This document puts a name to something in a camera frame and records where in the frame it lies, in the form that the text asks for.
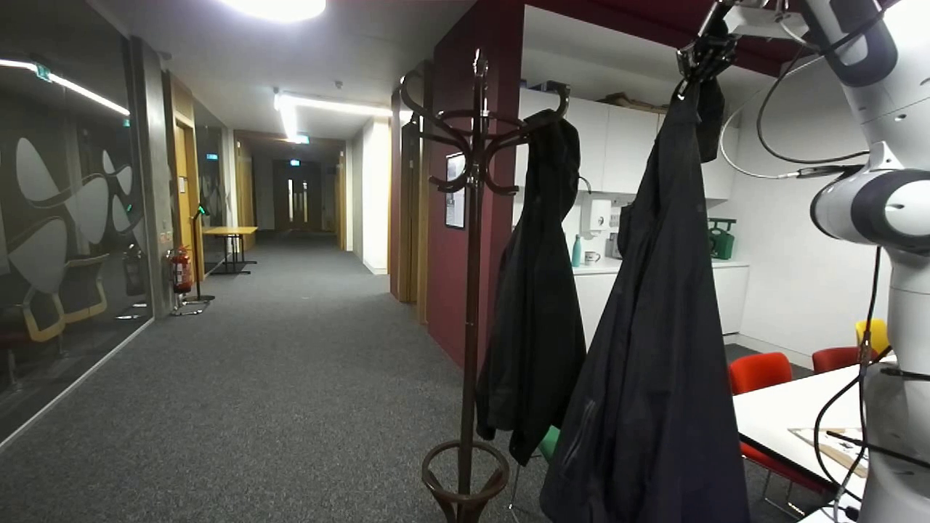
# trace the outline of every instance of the glass wall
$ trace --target glass wall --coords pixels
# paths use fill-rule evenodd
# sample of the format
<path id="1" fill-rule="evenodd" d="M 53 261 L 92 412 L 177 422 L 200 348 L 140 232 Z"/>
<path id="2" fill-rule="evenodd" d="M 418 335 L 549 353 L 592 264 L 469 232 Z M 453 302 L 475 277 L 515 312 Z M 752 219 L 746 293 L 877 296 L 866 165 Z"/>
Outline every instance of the glass wall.
<path id="1" fill-rule="evenodd" d="M 0 2 L 0 438 L 149 321 L 126 40 Z"/>

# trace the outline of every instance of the red chair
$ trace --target red chair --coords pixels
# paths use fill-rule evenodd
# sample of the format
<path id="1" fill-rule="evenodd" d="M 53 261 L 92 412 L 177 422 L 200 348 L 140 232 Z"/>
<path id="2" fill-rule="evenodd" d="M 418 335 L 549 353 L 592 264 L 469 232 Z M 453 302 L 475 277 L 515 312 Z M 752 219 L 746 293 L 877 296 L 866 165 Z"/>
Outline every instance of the red chair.
<path id="1" fill-rule="evenodd" d="M 860 348 L 857 347 L 829 347 L 810 354 L 815 371 L 831 371 L 842 367 L 857 367 L 860 363 Z"/>
<path id="2" fill-rule="evenodd" d="M 730 392 L 733 395 L 791 382 L 791 363 L 789 363 L 789 358 L 783 353 L 745 354 L 745 358 L 733 361 L 727 371 L 730 371 Z M 757 462 L 757 464 L 762 464 L 767 470 L 765 489 L 762 489 L 762 499 L 775 505 L 775 509 L 783 509 L 783 512 L 791 509 L 789 514 L 799 512 L 796 505 L 791 505 L 794 486 L 802 486 L 802 489 L 810 489 L 810 492 L 820 492 L 820 493 L 829 492 L 818 478 L 794 467 L 783 457 L 773 457 L 773 453 L 767 453 L 765 448 L 759 448 L 752 441 L 742 441 L 742 453 L 745 453 L 745 460 L 751 460 L 751 462 Z M 767 496 L 771 475 L 780 475 L 780 478 L 789 479 L 789 493 L 786 493 L 786 505 L 789 509 Z"/>

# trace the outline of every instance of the hallway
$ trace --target hallway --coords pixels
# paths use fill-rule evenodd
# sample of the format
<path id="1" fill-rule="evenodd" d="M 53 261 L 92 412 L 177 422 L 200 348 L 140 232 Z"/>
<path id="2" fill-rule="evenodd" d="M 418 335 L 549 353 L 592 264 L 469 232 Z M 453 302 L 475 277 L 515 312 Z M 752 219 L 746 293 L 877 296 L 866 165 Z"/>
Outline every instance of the hallway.
<path id="1" fill-rule="evenodd" d="M 355 255 L 257 261 L 0 450 L 0 520 L 441 520 L 418 464 L 456 437 L 453 363 Z"/>

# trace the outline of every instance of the table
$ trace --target table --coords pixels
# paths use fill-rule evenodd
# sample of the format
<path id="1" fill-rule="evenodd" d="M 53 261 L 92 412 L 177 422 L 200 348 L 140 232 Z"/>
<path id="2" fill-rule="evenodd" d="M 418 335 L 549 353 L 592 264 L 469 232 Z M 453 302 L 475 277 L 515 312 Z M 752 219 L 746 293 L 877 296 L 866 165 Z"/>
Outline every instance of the table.
<path id="1" fill-rule="evenodd" d="M 794 462 L 796 467 L 825 479 L 825 475 L 818 464 L 815 444 L 799 438 L 794 431 L 799 427 L 815 427 L 820 406 L 842 389 L 851 379 L 857 376 L 857 367 L 789 382 L 780 387 L 733 395 L 735 406 L 735 424 L 742 438 Z M 857 412 L 857 392 L 848 389 L 822 419 L 822 427 L 860 427 L 860 412 Z M 831 457 L 822 457 L 825 467 L 831 478 L 842 479 L 847 467 L 834 462 Z M 864 478 L 848 479 L 848 492 L 857 496 L 866 492 Z M 818 520 L 831 520 L 822 512 L 815 512 L 809 517 L 810 523 Z"/>
<path id="2" fill-rule="evenodd" d="M 258 228 L 203 228 L 200 229 L 209 238 L 226 238 L 223 242 L 223 264 L 229 264 L 229 274 L 245 274 L 245 238 L 257 236 Z"/>

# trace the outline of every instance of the hanging coat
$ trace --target hanging coat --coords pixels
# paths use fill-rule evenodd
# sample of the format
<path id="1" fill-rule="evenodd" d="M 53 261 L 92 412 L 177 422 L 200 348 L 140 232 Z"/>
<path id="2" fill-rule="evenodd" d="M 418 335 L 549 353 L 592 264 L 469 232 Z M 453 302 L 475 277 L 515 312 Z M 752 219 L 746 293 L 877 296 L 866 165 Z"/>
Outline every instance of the hanging coat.
<path id="1" fill-rule="evenodd" d="M 560 424 L 585 361 L 581 312 L 560 232 L 579 191 L 579 130 L 544 111 L 528 120 L 524 215 L 499 260 L 488 353 L 478 387 L 478 434 L 511 431 L 527 464 Z"/>
<path id="2" fill-rule="evenodd" d="M 555 523 L 751 520 L 698 151 L 698 114 L 722 120 L 698 98 L 717 84 L 671 98 L 621 209 L 621 270 L 541 493 Z"/>

